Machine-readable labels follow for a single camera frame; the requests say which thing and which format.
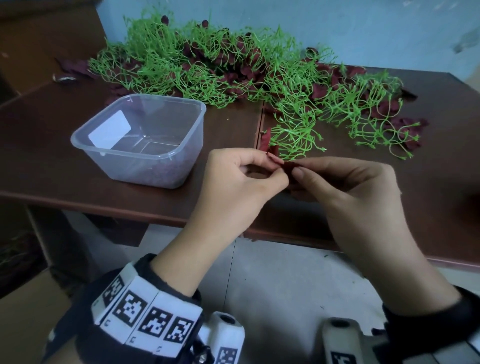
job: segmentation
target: person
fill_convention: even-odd
[[[422,254],[406,222],[394,169],[335,157],[296,162],[301,167],[292,175],[302,189],[291,193],[301,199],[314,198],[324,207],[336,243],[370,280],[384,303],[389,344],[376,353],[377,362],[406,363],[409,358],[453,344],[466,345],[480,327],[480,300],[452,286]],[[138,274],[159,292],[188,305],[199,305],[197,288],[213,262],[248,229],[265,203],[288,188],[288,176],[278,163],[274,156],[255,149],[213,150],[188,224],[158,255],[142,258],[135,265]],[[265,178],[252,177],[259,169],[266,173]],[[44,362],[193,360],[192,341],[178,356],[168,359],[119,345],[94,325],[90,306],[102,292],[105,295],[105,288],[118,273],[106,274],[85,290],[53,331]],[[473,344],[468,345],[478,354]],[[442,363],[480,363],[480,356],[467,361],[461,355],[467,354],[457,351],[456,361]]]

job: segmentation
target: blue wall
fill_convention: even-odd
[[[109,40],[126,36],[123,16],[149,4],[175,20],[207,19],[240,29],[271,27],[304,46],[333,48],[338,61],[372,67],[450,72],[465,80],[480,64],[480,0],[103,0],[97,7]]]

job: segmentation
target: black hole in device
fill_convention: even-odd
[[[220,318],[225,321],[227,324],[234,325],[235,324],[235,319],[231,318],[230,316],[227,315],[222,315]]]
[[[345,320],[332,320],[332,326],[335,328],[349,328],[350,323]]]

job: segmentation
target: person's left hand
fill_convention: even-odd
[[[272,174],[264,179],[250,178],[249,166]],[[264,204],[287,186],[287,175],[265,152],[243,148],[212,150],[188,228],[230,244],[253,223]]]

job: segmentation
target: qr code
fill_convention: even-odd
[[[177,317],[175,321],[173,321],[173,324],[170,330],[168,330],[164,340],[175,342],[177,344],[183,344],[185,339],[188,337],[193,324],[193,321],[187,320],[186,318]]]
[[[113,314],[128,326],[133,327],[146,307],[147,302],[132,291],[127,291],[113,311]]]
[[[121,278],[121,276],[117,276],[102,294],[105,307],[107,307],[113,301],[115,296],[117,296],[117,294],[122,290],[123,287],[125,287],[123,279]]]
[[[238,349],[221,347],[215,364],[234,364]]]
[[[331,354],[333,364],[357,364],[355,355],[342,354],[341,352],[332,352]]]
[[[172,317],[173,315],[171,313],[152,307],[138,328],[138,331],[159,338]]]

